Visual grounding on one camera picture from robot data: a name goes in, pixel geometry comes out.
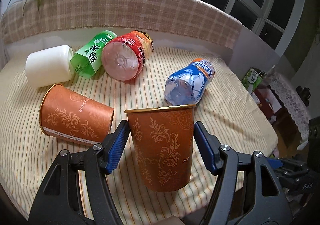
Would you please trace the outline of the orange paper cup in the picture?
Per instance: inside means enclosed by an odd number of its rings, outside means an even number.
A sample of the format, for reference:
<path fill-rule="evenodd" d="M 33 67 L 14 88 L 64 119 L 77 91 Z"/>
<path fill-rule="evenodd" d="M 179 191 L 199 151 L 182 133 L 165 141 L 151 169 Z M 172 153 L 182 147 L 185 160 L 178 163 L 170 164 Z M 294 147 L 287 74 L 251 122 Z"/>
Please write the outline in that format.
<path fill-rule="evenodd" d="M 153 191 L 172 192 L 190 181 L 195 105 L 126 110 L 139 171 Z"/>
<path fill-rule="evenodd" d="M 113 115 L 113 108 L 55 84 L 43 97 L 39 124 L 47 136 L 92 145 L 107 136 Z"/>

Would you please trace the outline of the white cylindrical cup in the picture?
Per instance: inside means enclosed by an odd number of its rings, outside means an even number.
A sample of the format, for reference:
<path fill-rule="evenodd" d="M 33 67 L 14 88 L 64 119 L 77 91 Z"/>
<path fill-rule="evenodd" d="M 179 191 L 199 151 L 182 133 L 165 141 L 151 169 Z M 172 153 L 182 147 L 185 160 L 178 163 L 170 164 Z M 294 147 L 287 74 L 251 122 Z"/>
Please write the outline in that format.
<path fill-rule="evenodd" d="M 67 82 L 74 76 L 73 50 L 61 45 L 31 53 L 25 63 L 28 84 L 33 88 Z"/>

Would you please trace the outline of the white lace cloth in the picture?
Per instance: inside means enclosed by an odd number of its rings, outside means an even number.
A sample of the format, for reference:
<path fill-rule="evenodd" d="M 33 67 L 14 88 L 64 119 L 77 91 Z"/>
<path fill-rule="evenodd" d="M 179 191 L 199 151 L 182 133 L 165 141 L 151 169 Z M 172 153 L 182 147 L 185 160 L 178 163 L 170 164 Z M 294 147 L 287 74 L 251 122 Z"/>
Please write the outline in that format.
<path fill-rule="evenodd" d="M 276 92 L 276 95 L 291 115 L 301 134 L 301 142 L 307 141 L 311 116 L 295 88 L 285 76 L 276 71 L 268 73 L 266 78 L 271 89 Z"/>

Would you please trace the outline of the green tissue box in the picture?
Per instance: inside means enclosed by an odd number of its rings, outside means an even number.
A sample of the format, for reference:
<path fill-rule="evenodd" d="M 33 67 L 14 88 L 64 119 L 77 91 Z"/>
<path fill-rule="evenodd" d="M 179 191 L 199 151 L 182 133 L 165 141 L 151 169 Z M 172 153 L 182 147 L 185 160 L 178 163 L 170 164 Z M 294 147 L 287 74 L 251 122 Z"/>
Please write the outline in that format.
<path fill-rule="evenodd" d="M 265 78 L 266 72 L 257 68 L 250 68 L 241 80 L 242 85 L 251 94 Z"/>

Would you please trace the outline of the blue label water bottle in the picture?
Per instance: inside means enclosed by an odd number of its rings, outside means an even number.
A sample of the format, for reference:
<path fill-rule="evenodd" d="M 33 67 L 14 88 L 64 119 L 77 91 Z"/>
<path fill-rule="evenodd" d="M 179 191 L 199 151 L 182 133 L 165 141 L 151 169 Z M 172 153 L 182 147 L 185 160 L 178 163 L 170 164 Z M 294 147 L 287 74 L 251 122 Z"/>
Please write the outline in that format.
<path fill-rule="evenodd" d="M 164 89 L 164 98 L 171 105 L 198 104 L 215 70 L 204 58 L 193 60 L 188 66 L 171 74 Z"/>

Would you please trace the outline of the green tea bottle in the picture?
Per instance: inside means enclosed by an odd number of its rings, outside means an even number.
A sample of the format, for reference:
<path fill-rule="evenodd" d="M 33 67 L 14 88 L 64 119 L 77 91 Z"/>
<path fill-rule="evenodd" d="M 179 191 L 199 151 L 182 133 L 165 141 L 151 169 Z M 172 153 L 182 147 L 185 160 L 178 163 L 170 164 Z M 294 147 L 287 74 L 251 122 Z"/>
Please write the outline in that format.
<path fill-rule="evenodd" d="M 74 53 L 71 59 L 74 71 L 79 76 L 92 78 L 102 66 L 103 48 L 116 37 L 117 34 L 110 30 L 104 30 L 95 35 L 93 39 Z"/>

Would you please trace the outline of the red label plastic bottle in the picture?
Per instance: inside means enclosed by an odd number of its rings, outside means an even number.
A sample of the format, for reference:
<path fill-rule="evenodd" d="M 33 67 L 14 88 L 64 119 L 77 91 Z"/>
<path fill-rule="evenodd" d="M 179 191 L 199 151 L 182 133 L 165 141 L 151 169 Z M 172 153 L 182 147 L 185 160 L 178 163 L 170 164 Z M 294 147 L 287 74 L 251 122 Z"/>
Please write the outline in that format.
<path fill-rule="evenodd" d="M 153 53 L 153 39 L 144 32 L 133 30 L 109 41 L 103 48 L 104 70 L 118 81 L 136 78 Z"/>

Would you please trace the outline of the plaid beige sill cloth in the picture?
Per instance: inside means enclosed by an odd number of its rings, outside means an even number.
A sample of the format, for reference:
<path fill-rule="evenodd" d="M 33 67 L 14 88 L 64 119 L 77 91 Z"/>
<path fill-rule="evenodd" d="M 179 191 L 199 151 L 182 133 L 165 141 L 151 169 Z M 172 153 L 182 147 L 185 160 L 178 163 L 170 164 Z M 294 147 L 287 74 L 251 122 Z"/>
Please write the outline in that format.
<path fill-rule="evenodd" d="M 242 23 L 201 0 L 25 0 L 3 14 L 1 38 L 9 44 L 94 27 L 160 31 L 233 48 Z"/>

